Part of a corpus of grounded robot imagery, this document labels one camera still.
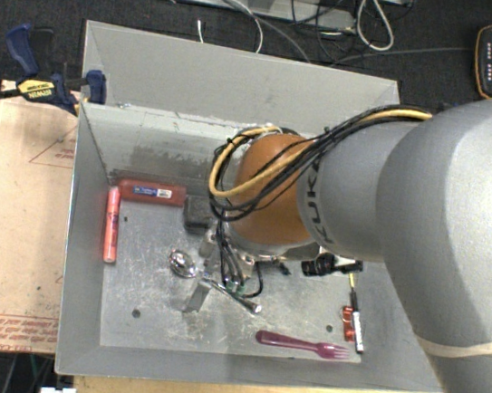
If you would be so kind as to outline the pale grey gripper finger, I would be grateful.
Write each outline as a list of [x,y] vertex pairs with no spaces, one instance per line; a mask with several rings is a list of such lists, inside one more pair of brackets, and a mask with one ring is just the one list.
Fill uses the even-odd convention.
[[208,229],[200,243],[200,247],[198,248],[199,256],[203,259],[207,259],[210,255],[213,254],[214,250],[217,248],[217,237],[216,231]]
[[200,312],[211,289],[212,284],[207,279],[202,279],[198,281],[195,288],[188,297],[183,312]]

